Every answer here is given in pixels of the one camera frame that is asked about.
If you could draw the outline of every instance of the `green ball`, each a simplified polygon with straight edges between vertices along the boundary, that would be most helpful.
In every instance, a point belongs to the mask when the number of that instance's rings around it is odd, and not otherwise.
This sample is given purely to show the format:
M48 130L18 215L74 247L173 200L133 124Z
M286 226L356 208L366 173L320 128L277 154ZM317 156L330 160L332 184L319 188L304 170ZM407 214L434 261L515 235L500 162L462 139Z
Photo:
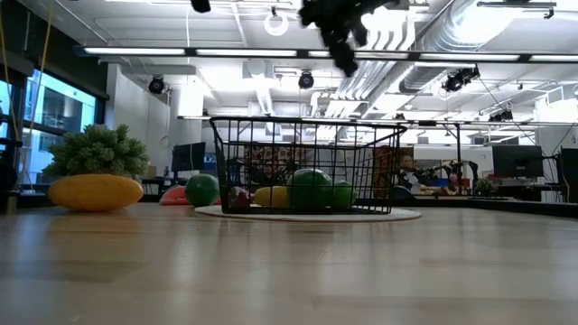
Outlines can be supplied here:
M331 177L317 169L301 169L287 181L292 209L319 210L331 204Z
M333 184L333 195L331 196L331 207L344 210L351 209L351 204L358 197L358 192L353 189L348 181L336 181Z
M209 206L219 198L219 182L209 174L194 175L187 181L184 194L195 207Z

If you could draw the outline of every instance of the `green plant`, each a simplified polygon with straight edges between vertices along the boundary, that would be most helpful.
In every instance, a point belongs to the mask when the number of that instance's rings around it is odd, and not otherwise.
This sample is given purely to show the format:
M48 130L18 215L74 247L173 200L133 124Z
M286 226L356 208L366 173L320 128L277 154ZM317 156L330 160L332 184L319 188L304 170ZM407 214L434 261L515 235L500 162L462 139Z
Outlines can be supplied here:
M64 144L51 145L54 159L42 171L47 176L87 173L113 175L144 174L148 165L146 146L128 136L128 126L116 131L104 125L90 125L84 133L64 135Z
M494 190L496 190L496 185L488 179L481 179L476 183L476 193L481 196L488 197Z

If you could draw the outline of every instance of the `wire basket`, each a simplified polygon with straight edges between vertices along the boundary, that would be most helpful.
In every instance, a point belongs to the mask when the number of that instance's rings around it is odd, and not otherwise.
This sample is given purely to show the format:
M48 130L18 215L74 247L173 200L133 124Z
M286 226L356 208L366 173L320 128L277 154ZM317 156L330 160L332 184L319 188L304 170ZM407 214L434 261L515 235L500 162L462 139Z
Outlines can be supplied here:
M210 125L223 213L391 212L404 126L240 116Z

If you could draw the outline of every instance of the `round white mat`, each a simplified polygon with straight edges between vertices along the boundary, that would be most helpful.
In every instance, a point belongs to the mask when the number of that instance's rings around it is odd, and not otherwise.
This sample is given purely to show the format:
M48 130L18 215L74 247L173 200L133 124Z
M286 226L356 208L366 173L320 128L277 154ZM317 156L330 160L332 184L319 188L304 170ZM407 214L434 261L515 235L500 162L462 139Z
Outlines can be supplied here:
M390 214L342 214L342 215L279 215L279 214L224 214L221 206L196 208L197 213L223 218L246 218L273 221L308 221L308 222L375 222L399 221L420 218L421 213L406 209L391 209Z

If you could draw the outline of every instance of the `yellow squash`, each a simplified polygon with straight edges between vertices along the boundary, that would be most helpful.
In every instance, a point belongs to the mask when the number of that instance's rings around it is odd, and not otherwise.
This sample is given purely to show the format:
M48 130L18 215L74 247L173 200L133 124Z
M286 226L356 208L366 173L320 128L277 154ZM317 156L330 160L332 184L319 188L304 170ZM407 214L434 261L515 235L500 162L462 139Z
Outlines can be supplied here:
M84 174L52 184L48 198L73 211L105 212L126 208L143 197L139 183L124 176Z
M271 195L271 188L265 187L255 192L255 203L261 207L268 207L271 203L271 208L289 208L289 197L287 196L287 188L285 186L274 186L273 195Z

